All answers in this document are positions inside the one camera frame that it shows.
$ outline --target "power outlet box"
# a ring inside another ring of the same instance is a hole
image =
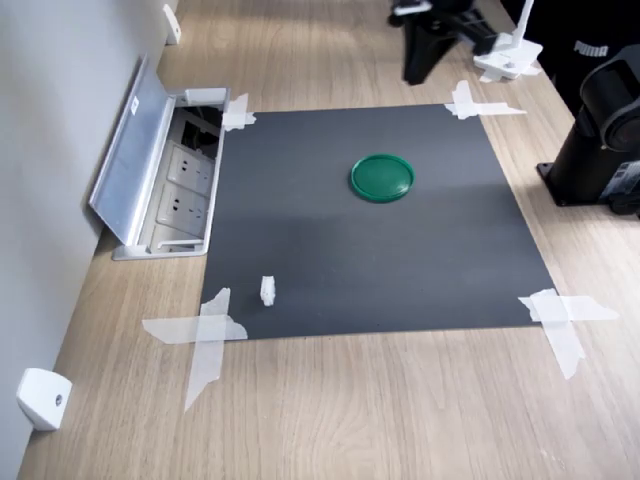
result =
[[[203,238],[207,222],[207,199],[167,182],[162,191],[156,219],[158,223]]]
[[[211,191],[212,177],[213,163],[208,158],[193,150],[187,150],[180,145],[173,144],[171,165],[167,175],[169,181],[208,197]]]

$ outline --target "white tape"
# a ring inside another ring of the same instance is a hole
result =
[[[273,277],[262,277],[260,284],[260,298],[265,307],[273,306],[276,299],[276,280]]]
[[[521,115],[527,113],[524,110],[511,108],[504,102],[500,103],[474,103],[469,89],[469,82],[461,80],[452,92],[453,103],[445,104],[445,108],[460,120],[476,115]]]
[[[147,332],[166,344],[195,342],[184,402],[185,412],[209,383],[220,378],[224,342],[247,339],[244,327],[227,315],[230,298],[231,290],[223,288],[213,300],[200,306],[199,317],[142,321]]]
[[[523,115],[526,110],[518,110],[517,108],[511,108],[506,103],[474,103],[476,113],[474,115]],[[447,103],[445,104],[447,110],[454,115],[458,115],[457,105]]]
[[[252,112],[247,112],[249,95],[240,95],[235,100],[231,100],[227,106],[227,111],[222,115],[222,126],[229,132],[234,128],[243,129],[245,125],[256,123],[256,117]]]
[[[518,300],[529,309],[531,320],[542,323],[560,370],[567,380],[575,375],[580,359],[586,358],[571,322],[618,318],[616,312],[599,305],[591,297],[558,296],[553,288]]]

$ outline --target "green plastic lid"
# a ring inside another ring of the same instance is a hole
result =
[[[393,202],[411,189],[415,175],[404,159],[377,153],[359,160],[351,169],[351,186],[361,197],[377,203]]]

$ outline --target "wooden desk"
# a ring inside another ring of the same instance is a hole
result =
[[[493,1],[483,10],[508,28]],[[162,346],[140,321],[195,314],[204,258],[112,262],[107,235],[56,365],[74,382],[62,429],[33,436],[23,478],[640,477],[640,223],[552,205],[534,166],[572,118],[544,75],[481,84],[459,46],[410,88],[387,8],[182,0],[160,74],[248,92],[256,111],[442,103],[461,79],[478,101],[527,110],[482,119],[520,208],[560,293],[622,319],[576,325],[587,360],[570,381],[539,328],[233,343],[184,414],[193,347]]]

